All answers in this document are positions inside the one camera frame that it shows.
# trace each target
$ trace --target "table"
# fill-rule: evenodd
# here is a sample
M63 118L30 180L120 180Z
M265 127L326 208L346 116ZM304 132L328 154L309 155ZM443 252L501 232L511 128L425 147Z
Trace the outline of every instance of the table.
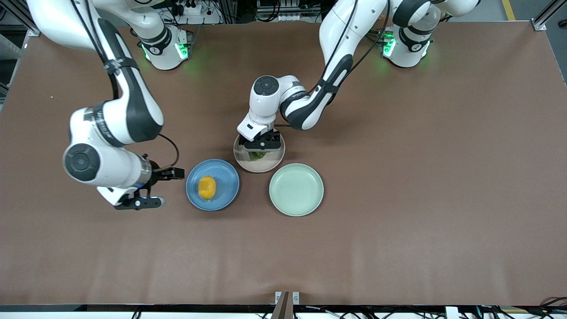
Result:
M264 74L306 87L323 68L318 26L203 26L192 61L154 69L123 30L187 172L232 156ZM567 294L567 90L528 22L443 23L418 67L377 52L312 130L283 129L282 164L315 168L325 198L293 218L273 172L246 173L220 212L182 181L162 209L115 211L62 168L71 113L111 98L92 52L29 42L0 116L0 303L539 304ZM357 56L369 46L361 43ZM129 146L164 165L162 139Z

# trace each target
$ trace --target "metal frame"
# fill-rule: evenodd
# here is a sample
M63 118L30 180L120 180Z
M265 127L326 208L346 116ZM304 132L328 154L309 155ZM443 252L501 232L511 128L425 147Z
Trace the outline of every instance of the metal frame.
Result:
M21 47L22 52L28 47L29 37L31 37L31 36L36 36L36 35L31 30L28 30L28 32L26 32L26 37L24 38L24 43L22 44L22 47ZM10 83L8 84L8 87L11 87L12 83L14 83L14 78L16 77L16 72L18 71L18 68L20 67L21 61L22 61L22 57L20 56L20 58L16 62L16 65L14 67L14 71L12 72L12 77L10 78Z
M534 31L545 31L545 23L549 18L559 10L559 8L565 4L567 0L553 0L548 4L543 10L535 17L531 19L532 27Z
M320 5L312 6L309 8L299 7L299 0L274 0L270 2L270 5L262 5L261 0L256 0L256 16L260 19L268 19L274 13L274 4L279 1L278 17L274 19L275 22L282 21L293 21L293 20L303 20L303 19L313 19L316 22L317 18L321 15Z
M237 13L236 5L237 5L237 2L232 1L232 0L218 0L218 4L220 5L221 9L227 15L227 18L229 18L228 23L229 24L236 23L236 13Z
M9 87L4 83L0 82L0 94L7 95Z
M40 32L33 22L32 15L29 13L28 5L25 0L0 0L6 10L11 12L28 30L31 30L36 36Z
M293 319L293 294L282 292L270 319Z

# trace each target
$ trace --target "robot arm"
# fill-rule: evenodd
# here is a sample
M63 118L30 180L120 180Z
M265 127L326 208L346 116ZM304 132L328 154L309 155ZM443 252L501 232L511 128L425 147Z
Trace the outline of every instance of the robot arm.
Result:
M171 70L188 58L188 33L166 26L150 6L164 0L92 0L98 9L126 21L132 27L146 52L146 57L160 70Z
M463 16L480 3L480 0L392 1L396 2L392 8L394 25L385 32L387 43L383 47L383 55L401 68L411 68L425 57L441 11L451 16Z
M118 99L72 114L71 141L63 156L65 171L76 181L97 186L117 209L160 207L163 199L142 198L139 189L149 192L159 180L183 178L183 170L160 170L145 156L124 149L155 139L163 126L163 114L122 37L100 18L90 0L28 0L28 5L48 38L101 53L107 73L116 78L122 91Z
M250 110L238 132L248 141L270 132L278 109L295 129L315 126L349 74L358 43L378 20L386 2L338 0L319 29L325 72L313 94L292 75L258 78L250 92Z
M384 46L384 56L403 67L416 65L425 55L429 37L436 28L441 10L452 16L461 16L471 11L479 0L389 0L394 31L388 32L389 45ZM353 66L353 54L360 40L384 10L387 0L338 0L323 20L319 30L319 41L325 58L325 72L313 94L309 94L300 81L287 75L275 78L266 75L258 78L250 92L250 109L238 125L243 137L258 141L270 133L279 109L291 127L307 130L315 126L321 113L338 92ZM394 52L396 38L400 45Z

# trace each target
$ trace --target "yellow fruit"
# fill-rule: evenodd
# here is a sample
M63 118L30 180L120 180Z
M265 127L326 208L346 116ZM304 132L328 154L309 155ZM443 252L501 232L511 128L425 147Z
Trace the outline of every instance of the yellow fruit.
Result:
M214 178L207 175L199 180L199 196L204 200L213 198L215 192L217 192L217 183Z

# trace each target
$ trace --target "green indicator light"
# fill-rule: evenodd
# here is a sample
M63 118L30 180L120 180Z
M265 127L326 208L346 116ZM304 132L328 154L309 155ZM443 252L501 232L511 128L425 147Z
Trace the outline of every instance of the green indicator light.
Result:
M179 45L179 44L175 44L175 48L177 49L177 52L179 53L179 57L182 58L183 60L185 60L188 57L187 54L187 48L185 47L184 44Z
M429 47L430 43L431 41L427 41L427 44L425 44L424 53L421 55L421 57L424 57L427 54L427 48Z
M384 46L384 55L390 57L392 55L393 48L396 46L396 39L392 39L386 46Z
M142 49L143 49L143 52L146 54L146 59L147 59L148 61L150 61L150 56L147 54L146 47L144 47L143 44L142 44Z

